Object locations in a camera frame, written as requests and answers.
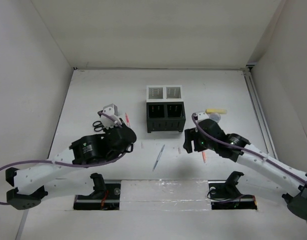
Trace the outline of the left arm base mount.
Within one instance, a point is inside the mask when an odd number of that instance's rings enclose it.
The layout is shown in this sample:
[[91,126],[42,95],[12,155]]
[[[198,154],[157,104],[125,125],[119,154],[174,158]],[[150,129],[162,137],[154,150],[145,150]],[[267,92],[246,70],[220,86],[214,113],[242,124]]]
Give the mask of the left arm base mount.
[[120,209],[121,181],[104,180],[99,173],[90,175],[92,193],[76,195],[73,209],[77,211],[118,211]]

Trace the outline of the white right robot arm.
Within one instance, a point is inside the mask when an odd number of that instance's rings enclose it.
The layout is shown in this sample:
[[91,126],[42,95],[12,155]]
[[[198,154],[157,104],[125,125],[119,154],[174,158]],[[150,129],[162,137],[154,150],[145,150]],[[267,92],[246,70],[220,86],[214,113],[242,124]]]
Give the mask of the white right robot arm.
[[183,148],[187,153],[214,151],[224,159],[245,166],[265,177],[254,180],[233,171],[220,186],[210,185],[207,196],[219,203],[230,203],[246,195],[259,196],[282,205],[307,221],[307,172],[288,166],[236,134],[226,134],[209,117],[191,116],[194,128],[184,131]]

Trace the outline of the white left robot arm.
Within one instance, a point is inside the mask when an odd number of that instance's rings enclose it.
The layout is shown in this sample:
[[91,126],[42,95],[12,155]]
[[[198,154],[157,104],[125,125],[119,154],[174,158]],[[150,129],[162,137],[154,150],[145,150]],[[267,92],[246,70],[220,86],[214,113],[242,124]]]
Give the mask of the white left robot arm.
[[135,132],[122,122],[100,134],[83,136],[54,158],[37,160],[25,169],[10,167],[5,171],[5,180],[13,188],[6,193],[6,202],[17,210],[26,210],[64,196],[103,198],[107,188],[100,173],[70,179],[66,175],[115,163],[133,151],[136,140]]

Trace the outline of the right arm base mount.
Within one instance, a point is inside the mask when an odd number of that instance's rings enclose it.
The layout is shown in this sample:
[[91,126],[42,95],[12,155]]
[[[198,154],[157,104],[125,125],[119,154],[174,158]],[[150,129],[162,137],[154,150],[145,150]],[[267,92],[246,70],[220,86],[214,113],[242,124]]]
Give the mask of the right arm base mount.
[[241,194],[237,188],[242,172],[233,171],[226,180],[208,181],[206,198],[212,210],[257,210],[256,198]]

